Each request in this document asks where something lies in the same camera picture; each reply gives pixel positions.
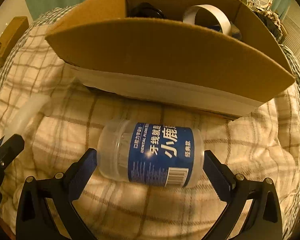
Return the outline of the open cardboard box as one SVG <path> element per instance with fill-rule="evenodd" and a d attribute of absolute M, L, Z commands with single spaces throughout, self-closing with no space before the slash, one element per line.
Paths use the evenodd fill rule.
<path fill-rule="evenodd" d="M 166 19 L 129 17 L 143 2 Z M 183 23 L 186 9 L 201 4 L 224 12 L 242 38 Z M 259 102 L 295 80 L 275 38 L 239 0 L 86 0 L 45 38 L 61 59 L 78 67 L 184 82 Z"/>

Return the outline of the white tape roll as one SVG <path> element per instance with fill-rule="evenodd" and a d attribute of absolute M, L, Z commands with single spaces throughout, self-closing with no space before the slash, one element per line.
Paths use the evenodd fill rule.
<path fill-rule="evenodd" d="M 213 5 L 194 5 L 186 9 L 183 15 L 183 23 L 200 25 L 216 30 L 224 35 L 231 36 L 231 23 L 224 12 Z"/>

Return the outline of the white sliding wardrobe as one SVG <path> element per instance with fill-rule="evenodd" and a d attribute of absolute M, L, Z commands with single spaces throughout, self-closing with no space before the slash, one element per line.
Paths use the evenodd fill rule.
<path fill-rule="evenodd" d="M 291 0 L 282 23 L 287 31 L 283 44 L 294 53 L 300 63 L 300 7 L 295 0 Z"/>

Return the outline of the beige plaid blanket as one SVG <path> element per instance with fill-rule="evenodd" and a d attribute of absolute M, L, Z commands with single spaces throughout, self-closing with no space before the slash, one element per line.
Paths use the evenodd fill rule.
<path fill-rule="evenodd" d="M 74 207 L 99 239 L 203 237 L 226 206 L 203 171 L 205 150 L 234 174 L 270 178 L 282 230 L 290 229 L 300 188 L 295 86 L 234 121 L 93 92 L 47 44 L 47 29 L 31 27 L 3 70 L 0 139 L 31 96 L 48 95 L 52 103 L 50 116 L 30 121 L 24 150 L 6 169 L 0 218 L 9 229 L 16 229 L 26 178 L 65 172 L 89 148 L 98 167 Z"/>

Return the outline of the green checked duvet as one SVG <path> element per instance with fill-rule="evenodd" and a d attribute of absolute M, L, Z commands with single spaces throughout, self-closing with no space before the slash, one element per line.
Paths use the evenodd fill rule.
<path fill-rule="evenodd" d="M 50 178 L 97 144 L 113 118 L 197 128 L 217 158 L 251 180 L 273 179 L 290 230 L 300 207 L 300 67 L 290 51 L 297 81 L 246 117 L 235 121 L 160 103 L 91 92 L 80 84 L 45 41 L 48 27 L 71 11 L 39 16 L 11 51 L 0 72 L 0 138 L 18 109 L 36 93 L 52 99 L 52 114 L 38 115 L 24 133 L 25 150 L 7 168 L 0 218 L 15 229 L 28 176 Z M 95 173 L 76 209 L 91 231 L 122 238 L 204 234 L 223 209 L 206 176 L 192 189 L 117 183 Z"/>

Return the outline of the blue label floss jar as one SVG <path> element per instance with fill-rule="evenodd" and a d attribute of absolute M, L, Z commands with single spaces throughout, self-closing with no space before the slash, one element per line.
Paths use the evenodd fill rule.
<path fill-rule="evenodd" d="M 97 145 L 98 169 L 115 181 L 193 188 L 203 162 L 204 143 L 196 128 L 112 119 Z"/>

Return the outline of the brown SF cardboard box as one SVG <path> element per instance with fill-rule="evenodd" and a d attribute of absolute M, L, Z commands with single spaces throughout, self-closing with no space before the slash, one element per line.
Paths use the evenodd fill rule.
<path fill-rule="evenodd" d="M 16 16 L 7 25 L 0 36 L 0 68 L 4 66 L 13 47 L 28 28 L 29 22 L 26 16 Z"/>

